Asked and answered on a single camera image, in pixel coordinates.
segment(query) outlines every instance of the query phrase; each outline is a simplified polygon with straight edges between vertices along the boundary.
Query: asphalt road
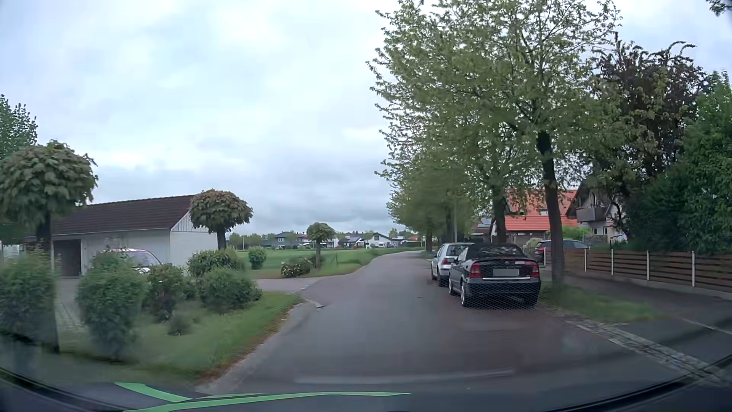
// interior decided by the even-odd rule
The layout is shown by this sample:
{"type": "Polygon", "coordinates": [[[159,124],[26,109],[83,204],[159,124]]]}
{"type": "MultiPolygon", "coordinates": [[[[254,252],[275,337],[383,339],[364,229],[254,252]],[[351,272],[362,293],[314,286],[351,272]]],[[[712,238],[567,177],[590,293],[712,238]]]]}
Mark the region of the asphalt road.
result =
{"type": "Polygon", "coordinates": [[[207,392],[479,391],[548,408],[679,376],[540,305],[463,308],[415,253],[320,279],[302,296],[323,307],[298,308],[292,324],[207,392]]]}

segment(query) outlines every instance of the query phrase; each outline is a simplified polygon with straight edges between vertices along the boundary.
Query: overcast sky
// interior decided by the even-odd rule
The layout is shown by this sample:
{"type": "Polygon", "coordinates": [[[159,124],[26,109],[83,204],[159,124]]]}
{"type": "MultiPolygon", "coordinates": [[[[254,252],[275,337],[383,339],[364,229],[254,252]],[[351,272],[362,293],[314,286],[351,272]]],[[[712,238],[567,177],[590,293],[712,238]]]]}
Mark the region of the overcast sky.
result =
{"type": "MultiPolygon", "coordinates": [[[[732,67],[703,0],[618,0],[625,40],[732,67]]],[[[95,202],[233,191],[238,232],[388,232],[387,155],[368,89],[394,0],[0,0],[0,92],[99,167],[95,202]]]]}

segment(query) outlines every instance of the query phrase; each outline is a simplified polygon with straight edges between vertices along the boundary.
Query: car wheel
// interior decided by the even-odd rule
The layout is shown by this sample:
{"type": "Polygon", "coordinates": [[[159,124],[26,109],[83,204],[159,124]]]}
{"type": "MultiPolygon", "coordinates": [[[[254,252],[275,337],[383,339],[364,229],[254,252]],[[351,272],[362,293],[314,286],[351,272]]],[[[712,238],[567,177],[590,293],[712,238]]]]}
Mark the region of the car wheel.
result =
{"type": "Polygon", "coordinates": [[[457,293],[455,293],[455,290],[452,289],[452,281],[450,281],[450,278],[447,278],[447,292],[450,294],[450,296],[457,295],[457,293]]]}
{"type": "Polygon", "coordinates": [[[523,302],[527,307],[533,308],[537,304],[538,300],[539,300],[539,294],[537,293],[535,295],[526,296],[523,299],[523,302]]]}
{"type": "Polygon", "coordinates": [[[460,283],[460,304],[467,308],[470,307],[470,303],[471,299],[465,293],[465,284],[460,283]]]}

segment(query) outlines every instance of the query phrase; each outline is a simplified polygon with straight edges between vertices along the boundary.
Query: lawn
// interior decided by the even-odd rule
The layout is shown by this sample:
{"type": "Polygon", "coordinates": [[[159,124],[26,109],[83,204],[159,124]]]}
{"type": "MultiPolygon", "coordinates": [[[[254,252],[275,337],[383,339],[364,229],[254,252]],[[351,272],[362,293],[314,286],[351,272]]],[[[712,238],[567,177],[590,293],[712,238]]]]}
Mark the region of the lawn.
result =
{"type": "Polygon", "coordinates": [[[663,316],[647,304],[624,301],[567,284],[560,297],[552,291],[551,282],[543,282],[540,301],[605,323],[628,323],[663,316]]]}
{"type": "MultiPolygon", "coordinates": [[[[198,302],[184,302],[177,310],[198,322],[190,334],[182,336],[168,335],[167,324],[153,323],[143,316],[137,341],[127,351],[124,363],[94,358],[85,331],[62,331],[62,354],[38,353],[35,376],[56,385],[130,381],[193,386],[219,374],[262,343],[298,302],[296,295],[265,292],[251,307],[223,315],[207,311],[198,302]]],[[[12,351],[0,351],[0,366],[14,369],[8,353],[12,351]]]]}
{"type": "MultiPolygon", "coordinates": [[[[312,271],[306,277],[333,276],[351,273],[364,265],[367,265],[374,257],[382,254],[398,253],[401,251],[419,250],[419,248],[379,248],[379,249],[323,249],[321,256],[322,268],[312,271]]],[[[239,254],[248,259],[247,251],[239,251],[239,254]]],[[[288,262],[293,257],[310,257],[315,250],[267,250],[267,260],[264,261],[262,269],[250,271],[249,274],[255,279],[279,279],[280,268],[283,262],[288,262]]]]}

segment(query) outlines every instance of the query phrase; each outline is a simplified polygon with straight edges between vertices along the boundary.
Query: balcony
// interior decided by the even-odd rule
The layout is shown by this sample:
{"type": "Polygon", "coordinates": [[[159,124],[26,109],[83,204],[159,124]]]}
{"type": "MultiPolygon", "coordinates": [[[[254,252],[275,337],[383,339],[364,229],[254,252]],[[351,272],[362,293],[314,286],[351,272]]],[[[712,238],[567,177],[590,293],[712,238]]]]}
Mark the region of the balcony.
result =
{"type": "Polygon", "coordinates": [[[577,222],[604,221],[605,206],[587,206],[577,208],[577,222]]]}

